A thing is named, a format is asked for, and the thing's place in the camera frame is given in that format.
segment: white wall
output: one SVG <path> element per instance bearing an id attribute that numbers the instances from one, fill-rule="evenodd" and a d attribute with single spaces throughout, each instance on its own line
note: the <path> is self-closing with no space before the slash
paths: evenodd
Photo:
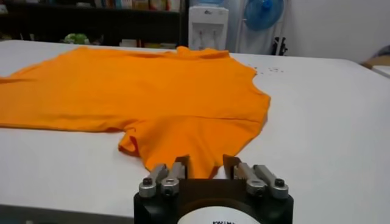
<path id="1" fill-rule="evenodd" d="M 229 9 L 227 49 L 234 50 L 238 6 Z M 390 0 L 291 0 L 287 18 L 288 55 L 365 61 L 390 45 Z M 241 52 L 261 53 L 269 32 L 255 38 L 245 34 Z"/>

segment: shelf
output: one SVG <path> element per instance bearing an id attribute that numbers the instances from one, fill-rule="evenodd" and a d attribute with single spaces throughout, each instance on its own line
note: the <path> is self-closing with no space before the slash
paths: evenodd
<path id="1" fill-rule="evenodd" d="M 20 32 L 36 34 L 101 33 L 115 39 L 186 45 L 188 16 L 183 12 L 107 9 L 73 5 L 6 2 L 12 24 Z"/>

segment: bookshelf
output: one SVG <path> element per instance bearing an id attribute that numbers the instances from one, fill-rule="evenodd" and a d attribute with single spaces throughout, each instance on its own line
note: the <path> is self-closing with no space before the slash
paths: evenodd
<path id="1" fill-rule="evenodd" d="M 7 29 L 47 35 L 56 39 L 69 33 L 104 35 L 103 45 L 117 46 L 121 39 L 188 45 L 189 0 L 181 0 L 179 12 L 80 7 L 6 1 Z"/>

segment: bolt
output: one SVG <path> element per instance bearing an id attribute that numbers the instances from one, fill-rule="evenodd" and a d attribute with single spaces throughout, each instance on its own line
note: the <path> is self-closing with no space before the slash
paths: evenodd
<path id="1" fill-rule="evenodd" d="M 165 189 L 164 190 L 164 195 L 167 197 L 170 197 L 173 195 L 173 191 L 171 189 Z"/>
<path id="2" fill-rule="evenodd" d="M 283 179 L 275 179 L 275 186 L 277 187 L 284 187 L 285 186 L 285 181 Z"/>
<path id="3" fill-rule="evenodd" d="M 259 189 L 255 191 L 255 196 L 256 197 L 262 197 L 264 195 L 265 190 L 264 189 Z"/>
<path id="4" fill-rule="evenodd" d="M 142 180 L 142 184 L 145 186 L 150 186 L 153 184 L 153 180 L 150 177 L 146 177 Z"/>

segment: white label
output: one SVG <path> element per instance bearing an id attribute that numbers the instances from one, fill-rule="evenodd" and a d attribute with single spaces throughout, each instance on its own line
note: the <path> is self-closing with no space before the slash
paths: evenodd
<path id="1" fill-rule="evenodd" d="M 237 209 L 212 206 L 194 210 L 184 215 L 177 224 L 260 224 Z"/>

